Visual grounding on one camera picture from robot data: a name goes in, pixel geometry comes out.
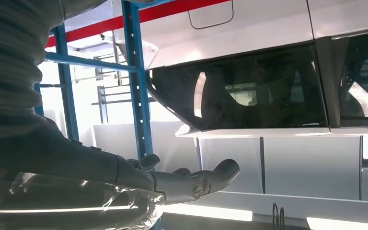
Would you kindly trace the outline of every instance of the tinted window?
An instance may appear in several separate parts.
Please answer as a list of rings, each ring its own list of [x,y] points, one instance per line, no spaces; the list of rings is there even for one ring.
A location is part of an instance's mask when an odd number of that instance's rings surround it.
[[[368,34],[345,40],[339,105],[342,119],[368,119]]]
[[[148,90],[193,128],[326,126],[311,45],[153,69]]]

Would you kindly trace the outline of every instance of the blue steel rack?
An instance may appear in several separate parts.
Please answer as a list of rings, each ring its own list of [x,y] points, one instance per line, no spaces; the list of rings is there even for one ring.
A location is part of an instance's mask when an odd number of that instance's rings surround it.
[[[95,68],[129,71],[130,93],[132,96],[133,116],[135,121],[136,145],[138,149],[138,158],[141,159],[147,154],[152,154],[153,147],[151,141],[149,102],[146,91],[145,68],[140,34],[139,10],[172,0],[155,0],[150,3],[130,2],[127,0],[121,1],[127,50],[126,60],[128,65],[124,66],[94,59],[69,56],[67,53],[64,25],[61,25],[52,30],[55,36],[57,52],[46,52],[46,61],[54,61],[58,63],[60,84],[36,84],[35,89],[40,92],[41,87],[61,88],[66,117],[67,135],[68,138],[78,140],[77,119],[75,115],[69,65],[82,65]],[[41,106],[36,107],[35,110],[36,113],[41,115],[43,114],[43,108]]]

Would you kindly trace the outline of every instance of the red stripe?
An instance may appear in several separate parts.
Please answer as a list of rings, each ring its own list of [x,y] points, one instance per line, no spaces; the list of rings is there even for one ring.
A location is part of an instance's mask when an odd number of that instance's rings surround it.
[[[162,5],[143,9],[139,12],[140,22],[148,22],[154,19],[195,10],[205,6],[215,5],[230,0],[174,0]],[[66,41],[72,42],[85,37],[99,35],[106,31],[123,28],[122,16],[105,20],[103,22],[88,25],[66,33]],[[50,37],[46,47],[55,45],[54,37]]]

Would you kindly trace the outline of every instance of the gray fabric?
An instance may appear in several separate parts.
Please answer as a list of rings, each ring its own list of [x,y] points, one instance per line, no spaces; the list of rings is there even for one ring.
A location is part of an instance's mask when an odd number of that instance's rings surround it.
[[[0,137],[38,126],[34,107],[41,96],[34,84],[42,79],[37,65],[51,28],[105,0],[0,0]]]

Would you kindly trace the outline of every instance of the plastic protective cover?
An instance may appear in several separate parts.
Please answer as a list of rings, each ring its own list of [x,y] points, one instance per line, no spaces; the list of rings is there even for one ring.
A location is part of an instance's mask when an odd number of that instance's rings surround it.
[[[15,180],[0,169],[0,230],[147,230],[163,194],[34,173]]]
[[[123,57],[127,59],[126,41],[123,39],[123,40],[117,41],[116,44],[119,47]],[[148,69],[150,68],[154,59],[156,58],[159,52],[159,48],[150,42],[146,42],[142,40],[142,51],[143,51],[143,64],[144,64],[145,69]]]

